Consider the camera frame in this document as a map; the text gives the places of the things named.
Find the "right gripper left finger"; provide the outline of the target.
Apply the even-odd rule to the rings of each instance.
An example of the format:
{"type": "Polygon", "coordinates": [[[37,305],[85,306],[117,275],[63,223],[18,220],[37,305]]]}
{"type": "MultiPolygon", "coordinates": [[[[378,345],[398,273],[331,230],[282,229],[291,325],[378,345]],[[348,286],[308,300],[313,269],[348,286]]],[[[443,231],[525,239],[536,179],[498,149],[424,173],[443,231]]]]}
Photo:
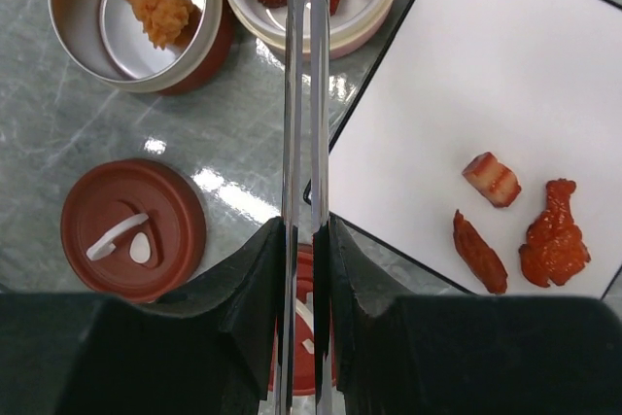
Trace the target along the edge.
{"type": "Polygon", "coordinates": [[[254,414],[281,307],[283,221],[156,302],[3,294],[5,414],[254,414]]]}

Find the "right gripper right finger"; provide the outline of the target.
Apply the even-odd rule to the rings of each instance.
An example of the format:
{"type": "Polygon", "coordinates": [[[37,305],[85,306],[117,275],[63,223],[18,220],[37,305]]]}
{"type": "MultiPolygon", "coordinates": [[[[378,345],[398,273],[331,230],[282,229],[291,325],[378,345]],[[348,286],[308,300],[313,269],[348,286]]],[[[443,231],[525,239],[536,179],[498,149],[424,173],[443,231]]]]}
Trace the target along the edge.
{"type": "Polygon", "coordinates": [[[350,414],[617,414],[621,323],[582,297],[414,294],[329,222],[337,387],[350,414]]]}

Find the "metal tongs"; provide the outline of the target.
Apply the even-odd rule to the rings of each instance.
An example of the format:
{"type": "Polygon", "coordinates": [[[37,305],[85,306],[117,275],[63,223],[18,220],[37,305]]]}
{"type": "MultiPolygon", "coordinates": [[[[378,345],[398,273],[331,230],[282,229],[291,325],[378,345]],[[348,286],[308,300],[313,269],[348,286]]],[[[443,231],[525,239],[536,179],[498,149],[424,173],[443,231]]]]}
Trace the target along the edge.
{"type": "Polygon", "coordinates": [[[332,411],[328,278],[328,66],[330,0],[288,0],[282,217],[285,225],[283,309],[275,365],[275,411],[293,411],[295,299],[302,166],[302,75],[310,72],[311,194],[313,221],[315,411],[332,411]]]}

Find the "orange fried nugget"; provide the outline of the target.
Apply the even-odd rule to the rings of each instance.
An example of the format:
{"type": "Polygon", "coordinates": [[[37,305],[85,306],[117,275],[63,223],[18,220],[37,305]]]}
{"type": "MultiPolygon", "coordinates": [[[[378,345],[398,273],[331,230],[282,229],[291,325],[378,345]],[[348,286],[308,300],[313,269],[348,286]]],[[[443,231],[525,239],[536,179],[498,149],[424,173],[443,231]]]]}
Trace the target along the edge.
{"type": "Polygon", "coordinates": [[[155,48],[185,49],[201,20],[191,0],[125,0],[155,48]]]}

